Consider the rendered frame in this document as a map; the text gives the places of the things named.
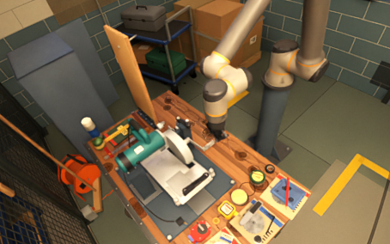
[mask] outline cart handle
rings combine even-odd
[[[190,23],[192,25],[192,12],[191,12],[191,6],[190,5],[187,5],[185,6],[185,8],[181,9],[179,12],[177,12],[176,14],[170,16],[168,19],[165,20],[165,31],[167,33],[167,37],[168,37],[168,40],[171,41],[172,38],[171,38],[171,33],[169,31],[169,26],[168,24],[173,21],[174,19],[176,19],[179,15],[183,14],[184,12],[188,11],[188,14],[190,15]]]

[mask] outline beige wall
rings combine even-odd
[[[0,0],[0,39],[52,15],[46,0]]]

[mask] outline brick wall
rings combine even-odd
[[[176,0],[118,0],[102,7],[104,16],[111,27],[117,27],[122,23],[120,12],[134,4],[138,5],[161,5],[167,12],[174,10]],[[106,33],[103,30],[104,21],[99,10],[92,11],[81,17],[94,47],[106,68],[107,74],[114,85],[123,82],[125,79],[118,63],[115,60]],[[6,53],[26,45],[28,42],[59,29],[55,16],[45,18],[28,27],[25,27],[13,34],[0,37],[0,83],[19,101],[28,113],[42,126],[46,127],[52,123],[50,118],[43,112],[34,99],[15,80],[13,71],[6,57]]]
[[[262,50],[283,39],[300,43],[303,0],[273,0],[264,13]],[[390,2],[332,0],[324,42],[332,63],[326,75],[382,99],[388,88],[370,83],[390,63]]]

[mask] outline utility cart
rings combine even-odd
[[[188,11],[188,14],[190,16],[189,22],[175,20],[175,18],[185,13],[186,11]],[[118,27],[116,27],[116,29],[123,34],[128,35],[129,37],[133,37],[134,39],[161,44],[164,46],[165,53],[167,54],[170,74],[164,73],[159,70],[151,69],[147,64],[138,64],[138,65],[143,75],[170,84],[172,92],[174,92],[175,94],[179,93],[177,87],[177,83],[179,80],[181,80],[186,75],[190,75],[190,77],[192,78],[195,78],[197,76],[197,73],[195,72],[195,67],[197,66],[197,62],[196,62],[195,45],[193,41],[192,12],[190,6],[186,6],[176,14],[172,15],[170,18],[166,19],[165,27],[161,28],[157,32],[147,32],[147,31],[136,30],[136,29],[128,29],[125,28],[125,24],[119,25]],[[194,60],[186,59],[185,69],[183,69],[181,72],[175,75],[174,67],[172,66],[172,60],[169,55],[168,44],[175,38],[179,37],[186,30],[190,31],[191,42],[192,42],[192,55]]]

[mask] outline gray toolbox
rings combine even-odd
[[[164,26],[166,13],[163,6],[133,5],[120,16],[125,28],[156,32]]]

